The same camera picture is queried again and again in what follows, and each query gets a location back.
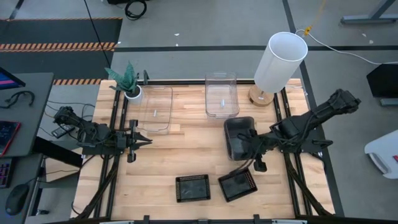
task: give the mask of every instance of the computer screen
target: computer screen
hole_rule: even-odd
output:
[[[0,90],[18,88],[23,86],[25,86],[24,82],[0,67]]]

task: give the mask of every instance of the transparent storage bin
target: transparent storage bin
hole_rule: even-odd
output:
[[[219,119],[239,114],[236,75],[232,72],[206,74],[206,113]]]
[[[173,89],[170,86],[142,86],[144,96],[138,115],[138,129],[167,134],[173,105]]]

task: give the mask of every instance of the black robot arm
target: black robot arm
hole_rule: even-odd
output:
[[[281,152],[319,152],[333,142],[308,139],[311,132],[334,115],[355,112],[360,102],[349,91],[336,90],[329,100],[315,109],[299,116],[285,118],[272,125],[271,132],[253,136],[253,139],[259,138],[262,142],[258,153],[265,154],[275,147]],[[252,142],[253,151],[258,146],[258,141]]]
[[[79,128],[80,133],[77,137],[77,144],[81,147],[94,148],[97,154],[102,154],[104,149],[109,149],[114,154],[120,154],[126,148],[129,148],[129,154],[127,155],[128,163],[136,160],[135,150],[152,143],[152,140],[136,132],[137,120],[130,120],[129,129],[112,130],[106,124],[85,121],[78,117],[70,106],[63,106],[59,109],[54,116],[54,123],[57,123],[59,126],[67,124]]]

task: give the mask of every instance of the gray floor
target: gray floor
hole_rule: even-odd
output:
[[[0,2],[0,19],[11,14],[17,0]],[[93,17],[124,17],[121,8],[101,0],[87,0]],[[328,1],[311,34],[328,45],[398,45],[398,25],[342,26],[340,18],[367,14],[379,0]],[[315,18],[321,0],[289,0],[296,28],[309,26]],[[148,11],[138,21],[123,20],[119,47],[175,47],[212,45],[266,45],[272,34],[289,31],[284,6],[279,0],[151,0]],[[389,13],[398,13],[398,3]],[[77,18],[88,17],[83,1],[25,0],[17,18]],[[308,45],[317,45],[309,37]],[[377,62],[397,61],[396,51],[355,52]],[[136,71],[146,69],[151,78],[203,78],[206,72],[236,72],[239,78],[252,78],[262,51],[198,51],[198,52],[126,52],[115,53],[112,68],[123,72],[130,60]],[[360,59],[335,52],[309,52],[305,59],[316,102],[324,102],[337,88],[351,91],[362,100],[354,114],[339,116],[325,123],[331,162],[343,210],[347,217],[398,220],[398,180],[385,179],[364,155],[366,143],[398,128],[397,108],[381,108],[370,93],[366,75],[375,68]],[[294,77],[301,77],[299,70]],[[56,86],[50,99],[95,103],[97,86]],[[73,107],[81,112],[81,106]],[[54,111],[47,108],[49,114]],[[87,108],[85,114],[92,113]],[[49,118],[42,127],[56,128]],[[40,131],[39,136],[51,139]],[[73,147],[70,137],[62,144]],[[66,220],[74,197],[76,178],[71,177],[63,189],[52,189],[42,197],[40,208],[51,208],[48,216],[32,217],[27,223]],[[62,194],[58,202],[52,194]]]

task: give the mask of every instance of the wooden table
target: wooden table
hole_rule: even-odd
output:
[[[115,82],[101,82],[94,122],[109,124],[114,100],[114,90],[108,88],[111,85],[115,85]],[[269,132],[269,126],[277,121],[274,106],[260,108],[252,105],[248,100],[250,87],[251,85],[238,85],[238,116],[252,116],[258,133]],[[260,214],[261,218],[294,217],[285,163],[278,150],[268,152],[263,157],[267,172],[256,172],[251,166],[257,192],[230,203],[225,202],[217,179],[242,162],[233,162],[227,158],[223,120],[207,118],[204,85],[177,85],[173,86],[173,90],[169,134],[141,131],[153,139],[153,144],[140,148],[137,151],[137,161],[131,164],[126,162],[126,153],[121,156],[112,220],[142,220],[144,215],[150,215],[151,220],[252,219],[253,214]],[[307,112],[300,80],[291,79],[286,90],[292,114]],[[121,95],[117,128],[123,98],[124,95]],[[129,105],[126,121],[136,118],[137,111],[134,108]],[[333,213],[322,162],[308,154],[302,154],[301,158],[308,188]],[[96,192],[101,165],[102,159],[96,156],[82,169],[74,202],[77,211],[82,211]],[[197,174],[209,175],[211,200],[177,203],[175,178]],[[304,214],[302,194],[298,187],[297,195],[300,210]],[[104,214],[107,199],[105,194],[101,214]]]

